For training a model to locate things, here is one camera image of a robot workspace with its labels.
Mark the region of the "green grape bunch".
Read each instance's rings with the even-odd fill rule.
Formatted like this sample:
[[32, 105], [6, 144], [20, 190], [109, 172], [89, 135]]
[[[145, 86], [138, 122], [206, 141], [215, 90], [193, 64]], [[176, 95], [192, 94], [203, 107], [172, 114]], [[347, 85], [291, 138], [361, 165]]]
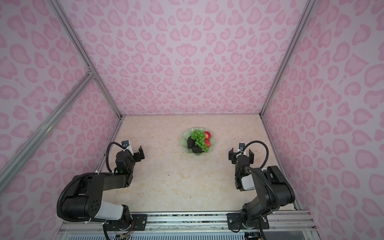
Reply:
[[195, 130], [192, 132], [191, 137], [196, 141], [196, 145], [201, 147], [204, 152], [207, 152], [209, 150], [209, 148], [207, 148], [205, 144], [206, 139], [205, 139], [204, 131]]

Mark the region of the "red yellow peach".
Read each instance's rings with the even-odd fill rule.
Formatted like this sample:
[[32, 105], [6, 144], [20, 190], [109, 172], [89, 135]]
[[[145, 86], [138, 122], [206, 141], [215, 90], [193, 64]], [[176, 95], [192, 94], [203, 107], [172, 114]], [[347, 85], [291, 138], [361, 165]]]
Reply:
[[204, 135], [206, 140], [209, 140], [211, 138], [211, 133], [208, 131], [204, 132]]

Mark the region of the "dark avocado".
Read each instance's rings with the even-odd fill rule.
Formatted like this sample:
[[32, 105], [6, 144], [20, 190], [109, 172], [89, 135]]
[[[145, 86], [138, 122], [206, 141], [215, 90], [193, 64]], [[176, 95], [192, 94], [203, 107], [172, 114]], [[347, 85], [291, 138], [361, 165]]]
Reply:
[[195, 154], [200, 154], [200, 153], [203, 153], [203, 149], [197, 145], [193, 146], [192, 147], [192, 152], [195, 153]]
[[187, 140], [187, 147], [192, 149], [196, 145], [196, 141], [190, 136]]

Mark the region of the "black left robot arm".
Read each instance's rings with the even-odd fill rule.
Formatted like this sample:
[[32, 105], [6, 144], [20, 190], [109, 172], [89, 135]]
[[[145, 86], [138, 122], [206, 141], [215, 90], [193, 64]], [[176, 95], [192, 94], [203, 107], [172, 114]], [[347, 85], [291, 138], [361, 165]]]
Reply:
[[145, 159], [142, 147], [133, 153], [125, 147], [116, 155], [116, 168], [107, 173], [77, 175], [62, 190], [57, 201], [57, 215], [67, 222], [100, 222], [129, 227], [129, 207], [103, 201], [105, 191], [127, 188], [134, 178], [136, 163]]

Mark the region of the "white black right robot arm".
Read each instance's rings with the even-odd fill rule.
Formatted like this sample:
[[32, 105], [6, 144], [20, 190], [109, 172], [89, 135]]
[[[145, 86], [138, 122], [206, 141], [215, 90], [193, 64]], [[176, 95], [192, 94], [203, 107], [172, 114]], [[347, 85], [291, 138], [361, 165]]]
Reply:
[[251, 228], [281, 207], [292, 204], [296, 196], [289, 181], [278, 166], [252, 168], [254, 154], [229, 151], [229, 161], [235, 165], [235, 187], [241, 192], [256, 191], [256, 197], [240, 210], [241, 224]]

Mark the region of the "red strawberry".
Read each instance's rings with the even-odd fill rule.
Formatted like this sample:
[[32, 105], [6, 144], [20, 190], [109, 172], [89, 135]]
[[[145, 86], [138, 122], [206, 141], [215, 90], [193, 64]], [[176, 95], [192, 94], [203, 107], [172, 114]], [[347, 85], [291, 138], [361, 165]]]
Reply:
[[209, 148], [211, 146], [211, 141], [209, 139], [205, 140], [206, 147]]

